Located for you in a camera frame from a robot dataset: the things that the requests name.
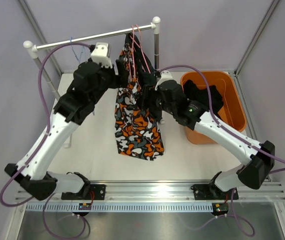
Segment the orange camouflage shorts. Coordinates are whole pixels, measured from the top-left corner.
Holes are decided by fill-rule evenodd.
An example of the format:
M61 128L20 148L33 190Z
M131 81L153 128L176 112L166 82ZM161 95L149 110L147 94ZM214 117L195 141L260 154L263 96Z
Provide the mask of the orange camouflage shorts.
M127 87L120 87L116 94L114 135L117 151L120 155L153 161L164 154L164 144L157 120L149 110L145 117L138 108L137 101L143 87L140 86L137 73L134 90L136 104L132 103L134 84L131 83L132 53L129 45L124 45L118 59L126 65L129 78Z

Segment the black shorts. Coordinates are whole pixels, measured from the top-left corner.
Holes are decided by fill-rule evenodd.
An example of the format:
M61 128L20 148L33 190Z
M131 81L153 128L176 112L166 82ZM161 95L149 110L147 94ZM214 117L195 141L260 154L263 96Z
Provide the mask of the black shorts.
M199 103L209 108L209 95L207 88L199 89L197 85L189 79L183 84L183 90L188 99L198 101ZM219 118L221 118L219 115L219 111L224 106L223 97L219 93L215 85L210 85L209 90L211 95L211 105L213 113Z

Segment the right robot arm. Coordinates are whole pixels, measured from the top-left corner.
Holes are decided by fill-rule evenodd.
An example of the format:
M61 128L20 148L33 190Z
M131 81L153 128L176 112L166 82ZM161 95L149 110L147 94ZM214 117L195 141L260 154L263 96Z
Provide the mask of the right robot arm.
M241 186L258 190L275 165L270 156L275 152L273 143L260 143L220 121L208 106L185 95L183 87L173 79L144 86L138 105L143 110L167 112L178 124L209 137L239 160L239 166L219 171L209 183L192 185L196 199L223 200L232 189Z

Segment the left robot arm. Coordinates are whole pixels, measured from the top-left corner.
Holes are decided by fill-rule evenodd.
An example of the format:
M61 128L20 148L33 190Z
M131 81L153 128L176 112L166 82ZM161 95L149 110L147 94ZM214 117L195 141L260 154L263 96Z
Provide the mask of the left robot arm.
M81 63L73 73L73 80L49 117L38 142L26 160L9 163L5 172L33 198L42 201L53 193L73 194L78 199L89 196L91 182L79 172L60 174L48 170L52 160L67 138L85 121L108 89L126 85L129 73L117 59L108 67L92 58Z

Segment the dark green shorts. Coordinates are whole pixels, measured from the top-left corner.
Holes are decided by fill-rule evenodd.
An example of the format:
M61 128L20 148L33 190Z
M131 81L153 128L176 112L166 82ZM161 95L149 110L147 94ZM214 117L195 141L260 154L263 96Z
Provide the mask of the dark green shorts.
M139 44L140 41L137 36L134 37L135 41ZM125 46L129 45L129 47L132 46L132 33L127 33L125 36ZM134 60L135 60L135 70L137 73L137 79L141 87L145 85L151 85L155 86L157 83L157 79L155 76L155 69L153 68L153 65L149 58L146 56L146 60L148 62L149 68L151 73L148 73L148 70L146 69L145 61L143 59L141 50L139 47L135 44L134 45Z

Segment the orange plastic laundry basket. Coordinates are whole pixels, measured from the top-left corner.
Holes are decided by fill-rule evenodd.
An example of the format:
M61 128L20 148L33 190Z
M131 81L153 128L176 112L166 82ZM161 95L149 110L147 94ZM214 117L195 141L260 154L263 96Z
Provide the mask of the orange plastic laundry basket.
M243 132L247 126L247 118L233 79L222 71L204 71L202 74L209 84L214 114L237 131ZM185 92L188 91L186 87L190 86L186 83L188 81L196 85L197 95L205 100L207 106L208 92L203 78L195 71L185 73L180 78Z

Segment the aluminium mounting rail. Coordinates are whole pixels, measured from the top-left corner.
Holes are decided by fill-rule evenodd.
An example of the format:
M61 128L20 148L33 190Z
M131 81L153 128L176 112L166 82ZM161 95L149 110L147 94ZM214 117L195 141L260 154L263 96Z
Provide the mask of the aluminium mounting rail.
M164 181L92 181L100 186L95 194L104 196L105 202L223 202L226 197L206 197L192 189L195 180ZM236 189L234 199L239 202L285 202L285 192L279 182L265 181L260 189L246 186Z

